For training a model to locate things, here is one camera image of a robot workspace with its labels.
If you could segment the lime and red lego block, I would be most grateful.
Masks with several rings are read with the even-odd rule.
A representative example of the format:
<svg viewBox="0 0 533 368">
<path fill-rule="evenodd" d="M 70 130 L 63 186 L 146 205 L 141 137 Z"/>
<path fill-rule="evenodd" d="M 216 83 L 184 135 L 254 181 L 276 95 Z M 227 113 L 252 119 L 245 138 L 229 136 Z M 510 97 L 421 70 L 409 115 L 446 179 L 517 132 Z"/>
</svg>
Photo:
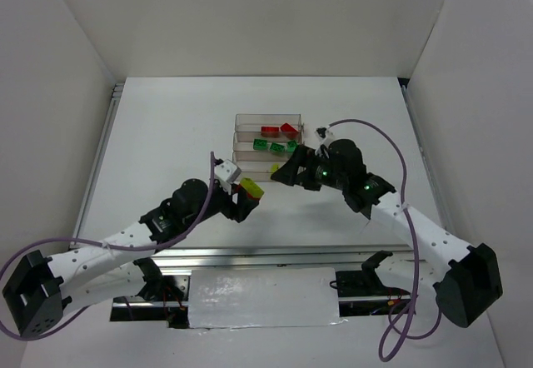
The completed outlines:
<svg viewBox="0 0 533 368">
<path fill-rule="evenodd" d="M 249 177 L 243 177 L 239 186 L 247 193 L 247 195 L 254 200 L 261 200 L 264 191 Z"/>
</svg>

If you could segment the green lego brick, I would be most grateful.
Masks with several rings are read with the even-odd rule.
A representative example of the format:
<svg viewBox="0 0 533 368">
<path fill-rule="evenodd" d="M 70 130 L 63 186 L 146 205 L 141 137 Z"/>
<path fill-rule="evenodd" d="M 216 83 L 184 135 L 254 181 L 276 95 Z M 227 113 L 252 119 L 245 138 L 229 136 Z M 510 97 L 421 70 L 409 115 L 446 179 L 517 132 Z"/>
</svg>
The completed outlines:
<svg viewBox="0 0 533 368">
<path fill-rule="evenodd" d="M 286 147 L 284 144 L 272 142 L 269 151 L 272 153 L 284 153 L 286 151 Z"/>
</svg>

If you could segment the small green square lego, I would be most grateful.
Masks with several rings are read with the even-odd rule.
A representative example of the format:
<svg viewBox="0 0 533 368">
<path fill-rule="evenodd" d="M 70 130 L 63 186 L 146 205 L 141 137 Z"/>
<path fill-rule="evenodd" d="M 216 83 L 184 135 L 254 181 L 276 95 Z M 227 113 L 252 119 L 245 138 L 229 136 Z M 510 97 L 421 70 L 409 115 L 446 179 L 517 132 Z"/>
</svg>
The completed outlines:
<svg viewBox="0 0 533 368">
<path fill-rule="evenodd" d="M 294 152 L 297 147 L 298 147 L 298 143 L 296 141 L 289 141 L 286 143 L 286 151 L 289 153 Z"/>
</svg>

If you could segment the green rounded lego half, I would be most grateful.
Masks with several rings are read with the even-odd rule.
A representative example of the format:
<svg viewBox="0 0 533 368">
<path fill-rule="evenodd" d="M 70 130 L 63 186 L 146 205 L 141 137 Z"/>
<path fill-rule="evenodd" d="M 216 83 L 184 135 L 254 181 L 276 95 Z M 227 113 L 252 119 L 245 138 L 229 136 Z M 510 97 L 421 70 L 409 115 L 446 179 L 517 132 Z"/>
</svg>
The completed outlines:
<svg viewBox="0 0 533 368">
<path fill-rule="evenodd" d="M 266 139 L 256 138 L 253 140 L 252 148 L 254 151 L 266 151 L 269 148 L 269 142 Z"/>
</svg>

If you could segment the red lego brick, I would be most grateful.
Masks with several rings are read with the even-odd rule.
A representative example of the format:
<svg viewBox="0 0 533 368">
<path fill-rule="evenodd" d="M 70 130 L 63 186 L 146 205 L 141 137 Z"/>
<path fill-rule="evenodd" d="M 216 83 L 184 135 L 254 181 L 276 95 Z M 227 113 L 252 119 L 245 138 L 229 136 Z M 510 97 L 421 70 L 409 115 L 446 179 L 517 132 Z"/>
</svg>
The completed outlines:
<svg viewBox="0 0 533 368">
<path fill-rule="evenodd" d="M 282 124 L 280 126 L 280 130 L 281 130 L 281 132 L 288 133 L 288 134 L 297 134 L 298 133 L 298 130 L 294 126 L 289 124 L 289 123 Z"/>
</svg>

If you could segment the red and green lego piece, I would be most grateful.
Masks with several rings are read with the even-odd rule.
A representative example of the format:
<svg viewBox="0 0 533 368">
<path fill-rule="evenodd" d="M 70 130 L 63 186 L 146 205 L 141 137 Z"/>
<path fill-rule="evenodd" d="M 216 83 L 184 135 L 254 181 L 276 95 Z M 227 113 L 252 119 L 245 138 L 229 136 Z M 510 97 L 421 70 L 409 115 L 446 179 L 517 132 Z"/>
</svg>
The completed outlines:
<svg viewBox="0 0 533 368">
<path fill-rule="evenodd" d="M 261 126 L 261 136 L 265 138 L 276 138 L 280 136 L 280 128 L 274 126 Z"/>
</svg>

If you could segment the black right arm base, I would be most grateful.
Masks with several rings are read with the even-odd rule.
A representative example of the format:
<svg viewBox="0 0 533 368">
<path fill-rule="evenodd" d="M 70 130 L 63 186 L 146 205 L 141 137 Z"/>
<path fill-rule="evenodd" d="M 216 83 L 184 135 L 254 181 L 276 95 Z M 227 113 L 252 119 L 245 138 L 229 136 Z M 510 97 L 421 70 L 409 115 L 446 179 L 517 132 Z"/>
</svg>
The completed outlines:
<svg viewBox="0 0 533 368">
<path fill-rule="evenodd" d="M 336 271 L 329 286 L 346 301 L 402 300 L 411 295 L 401 288 L 385 286 L 374 271 L 365 270 Z"/>
</svg>

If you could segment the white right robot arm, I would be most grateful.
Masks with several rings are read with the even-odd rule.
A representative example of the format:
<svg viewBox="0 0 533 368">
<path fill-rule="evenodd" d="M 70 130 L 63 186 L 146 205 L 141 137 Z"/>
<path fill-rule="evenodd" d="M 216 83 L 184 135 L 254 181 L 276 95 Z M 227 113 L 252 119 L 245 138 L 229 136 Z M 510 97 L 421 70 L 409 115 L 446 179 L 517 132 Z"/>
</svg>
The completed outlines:
<svg viewBox="0 0 533 368">
<path fill-rule="evenodd" d="M 320 151 L 300 145 L 271 175 L 274 182 L 341 191 L 346 204 L 419 252 L 436 273 L 431 288 L 443 315 L 467 328 L 503 295 L 496 253 L 453 236 L 412 206 L 395 187 L 366 169 L 360 149 L 340 139 Z"/>
</svg>

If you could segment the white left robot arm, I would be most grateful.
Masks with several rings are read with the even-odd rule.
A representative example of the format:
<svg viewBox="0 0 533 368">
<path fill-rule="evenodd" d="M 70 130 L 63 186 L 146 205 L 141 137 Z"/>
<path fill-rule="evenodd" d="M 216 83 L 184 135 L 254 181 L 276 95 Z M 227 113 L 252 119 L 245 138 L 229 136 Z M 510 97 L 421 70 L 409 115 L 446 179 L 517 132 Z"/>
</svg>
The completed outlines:
<svg viewBox="0 0 533 368">
<path fill-rule="evenodd" d="M 139 221 L 100 242 L 86 241 L 52 256 L 33 248 L 19 260 L 2 290 L 17 327 L 14 338 L 41 339 L 65 315 L 106 299 L 181 299 L 182 291 L 163 276 L 153 255 L 216 214 L 244 221 L 263 194 L 249 178 L 228 188 L 219 181 L 208 186 L 189 179 Z"/>
</svg>

